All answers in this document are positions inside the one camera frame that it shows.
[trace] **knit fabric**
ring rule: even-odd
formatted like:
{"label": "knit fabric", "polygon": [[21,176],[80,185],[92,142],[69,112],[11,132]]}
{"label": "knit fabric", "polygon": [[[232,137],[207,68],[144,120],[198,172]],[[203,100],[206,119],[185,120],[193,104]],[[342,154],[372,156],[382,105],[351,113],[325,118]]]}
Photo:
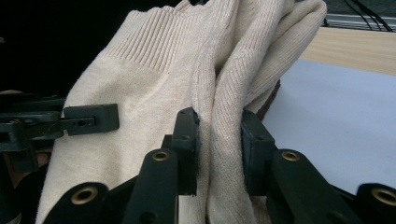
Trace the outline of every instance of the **knit fabric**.
{"label": "knit fabric", "polygon": [[243,181],[240,122],[257,112],[312,40],[320,0],[210,0],[132,11],[70,91],[65,106],[118,104],[120,128],[56,141],[37,223],[83,182],[110,189],[138,175],[145,155],[173,131],[177,111],[200,119],[196,197],[180,196],[179,222],[267,223],[264,198]]}

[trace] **bolt hole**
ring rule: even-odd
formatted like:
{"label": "bolt hole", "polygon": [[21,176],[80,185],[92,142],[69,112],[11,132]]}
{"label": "bolt hole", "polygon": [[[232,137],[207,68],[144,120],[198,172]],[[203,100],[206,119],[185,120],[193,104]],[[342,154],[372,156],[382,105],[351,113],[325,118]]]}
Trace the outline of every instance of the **bolt hole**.
{"label": "bolt hole", "polygon": [[330,221],[332,224],[347,224],[348,219],[341,213],[331,211],[328,214],[326,214],[326,218]]}
{"label": "bolt hole", "polygon": [[144,212],[140,215],[139,221],[142,224],[154,223],[157,216],[153,212]]}
{"label": "bolt hole", "polygon": [[155,161],[166,161],[166,160],[168,160],[169,155],[166,152],[157,152],[154,155],[152,155],[152,158]]}
{"label": "bolt hole", "polygon": [[80,121],[78,122],[78,126],[79,126],[79,127],[83,127],[83,126],[85,126],[85,125],[87,125],[87,121],[80,120]]}
{"label": "bolt hole", "polygon": [[297,161],[300,159],[300,156],[294,152],[286,151],[282,152],[282,157],[288,161]]}
{"label": "bolt hole", "polygon": [[372,194],[381,203],[396,206],[396,193],[387,189],[372,189]]}
{"label": "bolt hole", "polygon": [[92,201],[96,195],[98,194],[98,190],[95,187],[86,187],[84,189],[79,189],[72,196],[73,204],[84,204]]}
{"label": "bolt hole", "polygon": [[9,134],[8,133],[0,133],[0,142],[9,142]]}

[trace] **dark background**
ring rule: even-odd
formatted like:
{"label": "dark background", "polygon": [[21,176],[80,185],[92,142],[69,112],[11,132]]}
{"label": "dark background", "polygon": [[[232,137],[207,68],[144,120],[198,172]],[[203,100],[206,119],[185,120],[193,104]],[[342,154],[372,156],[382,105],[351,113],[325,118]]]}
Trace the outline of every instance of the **dark background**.
{"label": "dark background", "polygon": [[[66,96],[117,32],[129,11],[173,7],[180,1],[21,0],[1,3],[0,37],[5,43],[0,43],[0,91]],[[396,16],[396,0],[360,1],[380,16]],[[344,0],[325,2],[330,13],[356,15]]]}

